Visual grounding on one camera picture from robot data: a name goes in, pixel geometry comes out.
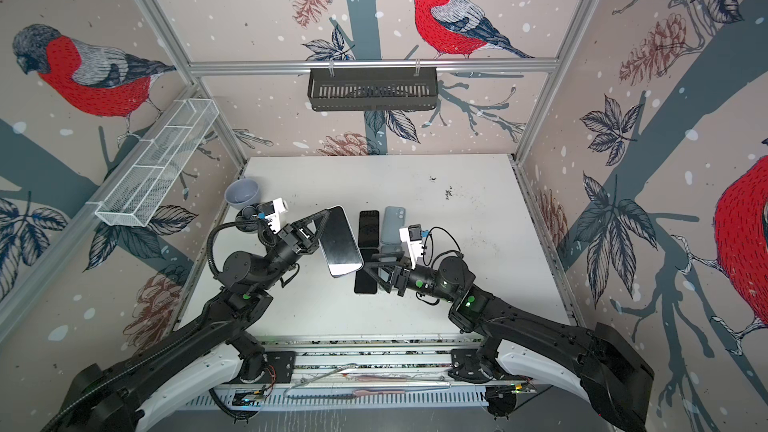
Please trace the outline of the black phone from case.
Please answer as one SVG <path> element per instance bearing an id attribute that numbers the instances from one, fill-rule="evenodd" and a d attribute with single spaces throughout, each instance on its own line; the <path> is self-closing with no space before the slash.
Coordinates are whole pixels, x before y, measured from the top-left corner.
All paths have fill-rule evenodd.
<path id="1" fill-rule="evenodd" d="M 378 253 L 374 248 L 362 248 L 361 254 L 364 262 L 372 262 L 373 256 Z M 357 295 L 375 295 L 378 292 L 377 281 L 366 271 L 365 268 L 356 272 L 354 282 L 354 293 Z"/>

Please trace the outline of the light blue phone case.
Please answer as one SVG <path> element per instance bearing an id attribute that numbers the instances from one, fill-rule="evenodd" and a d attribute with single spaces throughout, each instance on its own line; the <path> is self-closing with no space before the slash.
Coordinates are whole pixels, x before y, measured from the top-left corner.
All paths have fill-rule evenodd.
<path id="1" fill-rule="evenodd" d="M 399 244 L 383 244 L 379 253 L 379 261 L 382 263 L 396 263 L 405 255 Z"/>

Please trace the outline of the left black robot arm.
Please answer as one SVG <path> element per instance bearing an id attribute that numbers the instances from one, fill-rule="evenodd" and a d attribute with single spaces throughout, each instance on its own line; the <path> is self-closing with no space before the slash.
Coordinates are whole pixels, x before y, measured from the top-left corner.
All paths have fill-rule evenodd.
<path id="1" fill-rule="evenodd" d="M 240 219 L 236 226 L 262 230 L 265 255 L 230 254 L 214 260 L 215 227 L 206 243 L 208 267 L 220 283 L 201 313 L 154 346 L 106 369 L 92 364 L 73 379 L 46 431 L 147 431 L 206 389 L 237 376 L 260 379 L 272 369 L 262 344 L 248 333 L 272 302 L 269 289 L 300 258 L 321 247 L 332 217 L 323 209 L 272 231 L 266 220 Z"/>

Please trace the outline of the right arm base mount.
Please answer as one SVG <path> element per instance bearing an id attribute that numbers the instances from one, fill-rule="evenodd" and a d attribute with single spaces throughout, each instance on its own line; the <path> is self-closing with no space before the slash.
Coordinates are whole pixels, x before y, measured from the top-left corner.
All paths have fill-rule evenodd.
<path id="1" fill-rule="evenodd" d="M 470 384 L 486 384 L 493 381 L 523 381 L 528 377 L 512 375 L 504 372 L 502 368 L 484 358 L 478 349 L 455 348 L 450 351 L 451 367 L 448 376 L 459 382 Z"/>

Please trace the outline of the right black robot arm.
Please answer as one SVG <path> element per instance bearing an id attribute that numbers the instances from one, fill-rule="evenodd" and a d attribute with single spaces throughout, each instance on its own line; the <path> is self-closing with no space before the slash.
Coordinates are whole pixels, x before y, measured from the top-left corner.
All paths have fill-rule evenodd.
<path id="1" fill-rule="evenodd" d="M 477 286 L 458 256 L 434 268 L 403 258 L 367 262 L 363 269 L 388 293 L 412 290 L 434 305 L 449 303 L 450 322 L 462 333 L 481 336 L 476 349 L 452 350 L 453 380 L 534 379 L 586 400 L 622 431 L 645 430 L 654 371 L 614 328 L 567 325 L 515 307 Z"/>

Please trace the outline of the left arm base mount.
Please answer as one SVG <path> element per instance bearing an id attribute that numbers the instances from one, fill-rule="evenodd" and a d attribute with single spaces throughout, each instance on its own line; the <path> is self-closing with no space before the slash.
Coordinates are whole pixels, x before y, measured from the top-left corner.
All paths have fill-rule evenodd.
<path id="1" fill-rule="evenodd" d="M 294 351 L 267 351 L 260 356 L 245 359 L 235 377 L 226 381 L 226 384 L 290 384 L 296 358 Z"/>

